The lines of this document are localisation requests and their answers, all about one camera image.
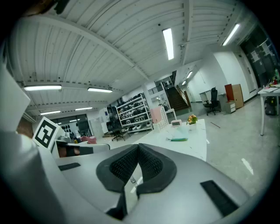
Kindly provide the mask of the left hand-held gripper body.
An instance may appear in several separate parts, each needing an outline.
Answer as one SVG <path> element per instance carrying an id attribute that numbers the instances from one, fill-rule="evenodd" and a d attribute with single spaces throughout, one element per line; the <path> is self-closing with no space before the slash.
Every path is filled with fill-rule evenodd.
<path id="1" fill-rule="evenodd" d="M 60 158 L 58 147 L 78 147 L 80 155 L 96 154 L 110 150 L 108 144 L 91 144 L 95 138 L 76 138 L 67 133 L 61 126 L 55 124 L 46 117 L 40 121 L 33 135 L 33 141 L 40 147 L 49 150 L 54 158 Z"/>

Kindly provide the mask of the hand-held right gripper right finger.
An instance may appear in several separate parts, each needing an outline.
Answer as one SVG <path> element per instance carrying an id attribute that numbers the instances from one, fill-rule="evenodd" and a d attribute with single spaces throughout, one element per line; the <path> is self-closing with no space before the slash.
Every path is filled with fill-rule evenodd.
<path id="1" fill-rule="evenodd" d="M 145 144 L 174 161 L 177 173 L 161 192 L 140 194 L 127 224 L 212 224 L 240 208 L 248 193 L 234 180 L 193 156 Z"/>

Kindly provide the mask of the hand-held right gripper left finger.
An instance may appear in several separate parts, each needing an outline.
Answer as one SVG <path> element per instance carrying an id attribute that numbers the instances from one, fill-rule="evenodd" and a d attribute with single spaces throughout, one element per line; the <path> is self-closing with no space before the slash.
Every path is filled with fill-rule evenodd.
<path id="1" fill-rule="evenodd" d="M 78 163 L 62 174 L 98 211 L 119 220 L 139 220 L 139 200 L 129 183 L 138 165 L 138 145 L 126 145 L 101 153 L 65 157 L 59 166 Z"/>

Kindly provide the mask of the person's left hand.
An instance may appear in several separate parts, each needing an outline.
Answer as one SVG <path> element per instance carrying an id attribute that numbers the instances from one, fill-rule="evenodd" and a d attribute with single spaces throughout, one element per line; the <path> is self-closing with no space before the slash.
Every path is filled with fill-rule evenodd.
<path id="1" fill-rule="evenodd" d="M 78 147 L 58 147 L 60 158 L 79 156 L 80 150 Z"/>

